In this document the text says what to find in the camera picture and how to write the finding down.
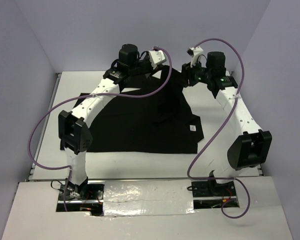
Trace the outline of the black long sleeve shirt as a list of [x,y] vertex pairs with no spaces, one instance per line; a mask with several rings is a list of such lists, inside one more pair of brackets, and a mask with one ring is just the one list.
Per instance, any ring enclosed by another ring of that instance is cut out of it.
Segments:
[[204,139],[201,118],[192,113],[182,75],[173,69],[165,87],[146,98],[115,97],[94,118],[89,153],[195,154]]

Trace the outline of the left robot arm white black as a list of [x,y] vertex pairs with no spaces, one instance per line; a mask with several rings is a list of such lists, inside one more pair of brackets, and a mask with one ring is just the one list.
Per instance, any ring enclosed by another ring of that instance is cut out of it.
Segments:
[[88,194],[86,173],[86,152],[93,142],[90,127],[96,116],[121,91],[131,77],[147,75],[166,61],[162,50],[139,53],[134,44],[124,44],[111,67],[104,73],[91,97],[85,98],[71,111],[61,111],[58,115],[58,136],[70,165],[67,188],[76,199]]

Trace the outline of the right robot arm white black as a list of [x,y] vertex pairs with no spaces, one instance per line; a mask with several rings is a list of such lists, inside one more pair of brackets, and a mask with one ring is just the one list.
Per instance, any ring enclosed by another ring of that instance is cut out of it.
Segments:
[[254,120],[240,94],[240,85],[226,73],[226,56],[223,52],[207,54],[202,65],[200,47],[188,50],[190,63],[182,66],[182,74],[190,85],[206,84],[213,98],[220,104],[226,116],[225,121],[213,137],[198,153],[201,157],[212,157],[217,162],[210,169],[207,190],[218,196],[225,189],[225,183],[232,182],[248,168],[263,164],[272,143],[272,134]]

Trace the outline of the silver foil sheet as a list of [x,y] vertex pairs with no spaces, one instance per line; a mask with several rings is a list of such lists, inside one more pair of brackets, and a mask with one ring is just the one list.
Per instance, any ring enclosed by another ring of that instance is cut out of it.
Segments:
[[188,179],[107,181],[103,215],[107,217],[175,216],[195,212]]

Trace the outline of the white foam board front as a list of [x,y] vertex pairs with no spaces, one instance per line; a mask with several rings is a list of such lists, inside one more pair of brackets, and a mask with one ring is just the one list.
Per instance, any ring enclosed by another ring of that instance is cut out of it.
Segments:
[[243,177],[239,207],[200,209],[185,215],[92,216],[57,212],[58,193],[48,182],[23,182],[3,232],[5,240],[290,240],[271,177]]

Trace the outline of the aluminium rail left edge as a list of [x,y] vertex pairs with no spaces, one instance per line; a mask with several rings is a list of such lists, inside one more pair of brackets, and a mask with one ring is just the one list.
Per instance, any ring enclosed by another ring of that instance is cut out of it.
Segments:
[[34,173],[37,168],[36,163],[38,162],[40,156],[40,151],[42,149],[42,144],[44,141],[46,129],[51,114],[49,111],[54,105],[61,76],[62,76],[61,72],[57,72],[55,74],[55,81],[53,85],[53,91],[49,99],[48,109],[43,113],[43,116],[41,116],[37,121],[37,123],[34,125],[33,129],[31,130],[30,136],[28,138],[27,153],[31,161],[31,168],[26,181],[30,181],[30,182],[36,181],[36,179],[34,179]]

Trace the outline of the aluminium rail edge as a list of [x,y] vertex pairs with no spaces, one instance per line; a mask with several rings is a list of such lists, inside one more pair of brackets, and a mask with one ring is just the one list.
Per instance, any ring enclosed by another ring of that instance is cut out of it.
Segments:
[[61,72],[57,72],[55,74],[55,81],[53,85],[53,91],[49,99],[48,109],[43,113],[43,116],[41,116],[37,121],[37,123],[34,125],[33,129],[31,130],[30,136],[28,138],[27,153],[31,161],[31,168],[26,181],[30,181],[30,182],[36,181],[36,179],[34,179],[34,173],[37,168],[36,163],[38,162],[40,156],[40,151],[42,149],[42,144],[44,141],[46,129],[51,114],[49,111],[54,105],[61,76],[62,76]]
[[230,166],[239,171],[260,163],[263,136],[261,127],[253,120],[241,97],[239,87],[234,89],[232,99],[235,109],[230,123],[235,139],[227,151],[227,159]]

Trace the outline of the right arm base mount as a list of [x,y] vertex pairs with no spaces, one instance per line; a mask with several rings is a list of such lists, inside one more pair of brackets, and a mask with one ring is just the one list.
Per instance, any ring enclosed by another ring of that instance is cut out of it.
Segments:
[[216,180],[192,181],[187,190],[192,192],[194,198],[225,197],[231,198],[236,194],[232,181],[219,184]]

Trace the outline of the aluminium rail right edge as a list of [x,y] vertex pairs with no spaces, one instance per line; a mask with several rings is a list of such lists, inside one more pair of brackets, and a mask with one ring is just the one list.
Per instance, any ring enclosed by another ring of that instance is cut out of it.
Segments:
[[260,163],[263,136],[261,127],[253,120],[241,97],[239,87],[234,89],[232,99],[235,109],[230,123],[235,139],[227,151],[227,159],[230,166],[239,171]]

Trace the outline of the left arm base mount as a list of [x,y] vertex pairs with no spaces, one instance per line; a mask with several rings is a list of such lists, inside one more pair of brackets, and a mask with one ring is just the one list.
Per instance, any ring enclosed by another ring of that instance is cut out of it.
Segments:
[[70,187],[65,191],[65,183],[52,180],[50,187],[58,191],[56,212],[90,212],[92,216],[102,216],[105,185],[92,183],[85,186],[83,193],[77,193]]

